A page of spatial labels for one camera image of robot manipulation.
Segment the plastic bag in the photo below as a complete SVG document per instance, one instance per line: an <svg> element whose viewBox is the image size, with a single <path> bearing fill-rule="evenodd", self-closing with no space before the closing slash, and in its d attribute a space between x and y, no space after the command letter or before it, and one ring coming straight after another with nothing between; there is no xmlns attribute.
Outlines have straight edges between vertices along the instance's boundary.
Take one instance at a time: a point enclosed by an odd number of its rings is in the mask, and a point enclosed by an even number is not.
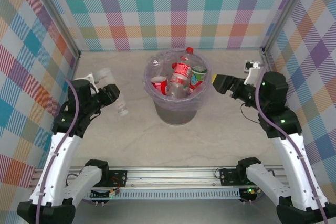
<svg viewBox="0 0 336 224"><path fill-rule="evenodd" d="M154 87L154 85L151 83L151 78L158 75L163 75L169 81L173 73L172 64L179 62L180 57L184 54L185 49L170 49L168 51L160 52L150 58L145 68L143 82L146 92L151 96L157 105L167 110L198 110L208 100L208 97L213 90L213 86L211 84L211 66L209 62L197 51L193 52L193 61L195 62L195 65L205 65L207 68L207 74L205 75L203 82L196 87L194 92L192 92L186 98L178 99L163 95Z"/></svg>

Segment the soda can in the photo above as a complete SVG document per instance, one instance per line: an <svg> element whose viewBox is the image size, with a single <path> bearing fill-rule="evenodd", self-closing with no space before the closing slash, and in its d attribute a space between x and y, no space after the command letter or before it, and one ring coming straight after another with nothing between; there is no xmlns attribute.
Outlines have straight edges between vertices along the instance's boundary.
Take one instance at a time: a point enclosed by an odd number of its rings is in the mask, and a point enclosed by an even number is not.
<svg viewBox="0 0 336 224"><path fill-rule="evenodd" d="M192 93L203 82L206 72L207 69L204 66L195 66L191 69L189 93Z"/></svg>
<svg viewBox="0 0 336 224"><path fill-rule="evenodd" d="M159 90L163 95L166 95L168 92L167 87L167 78L164 76L155 76L151 79L154 87Z"/></svg>

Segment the red cup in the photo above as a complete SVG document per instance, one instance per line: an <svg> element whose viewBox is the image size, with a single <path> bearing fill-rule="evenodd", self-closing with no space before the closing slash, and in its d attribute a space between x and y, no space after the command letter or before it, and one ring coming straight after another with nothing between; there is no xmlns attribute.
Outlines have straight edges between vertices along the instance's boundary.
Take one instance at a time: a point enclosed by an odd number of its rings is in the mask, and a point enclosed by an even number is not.
<svg viewBox="0 0 336 224"><path fill-rule="evenodd" d="M159 90L163 95L168 92L167 78L164 76L155 76L151 79L154 87Z"/></svg>

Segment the green can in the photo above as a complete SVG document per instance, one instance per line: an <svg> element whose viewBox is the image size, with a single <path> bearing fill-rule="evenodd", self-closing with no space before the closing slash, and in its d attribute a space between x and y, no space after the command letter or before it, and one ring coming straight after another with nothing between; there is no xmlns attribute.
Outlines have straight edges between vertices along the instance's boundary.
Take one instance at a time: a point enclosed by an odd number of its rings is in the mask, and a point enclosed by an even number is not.
<svg viewBox="0 0 336 224"><path fill-rule="evenodd" d="M192 93L203 82L206 72L207 69L204 66L195 66L191 69L189 93Z"/></svg>

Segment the bottle cap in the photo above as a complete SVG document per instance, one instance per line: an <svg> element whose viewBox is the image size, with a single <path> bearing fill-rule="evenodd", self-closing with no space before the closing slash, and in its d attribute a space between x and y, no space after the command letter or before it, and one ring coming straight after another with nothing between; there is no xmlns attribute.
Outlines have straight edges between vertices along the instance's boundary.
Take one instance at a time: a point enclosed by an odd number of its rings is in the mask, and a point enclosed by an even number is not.
<svg viewBox="0 0 336 224"><path fill-rule="evenodd" d="M207 69L204 66L197 65L197 66L192 67L191 71L194 73L206 73Z"/></svg>
<svg viewBox="0 0 336 224"><path fill-rule="evenodd" d="M192 53L194 52L194 48L192 48L192 47L187 47L186 52L187 52L188 54L192 54Z"/></svg>

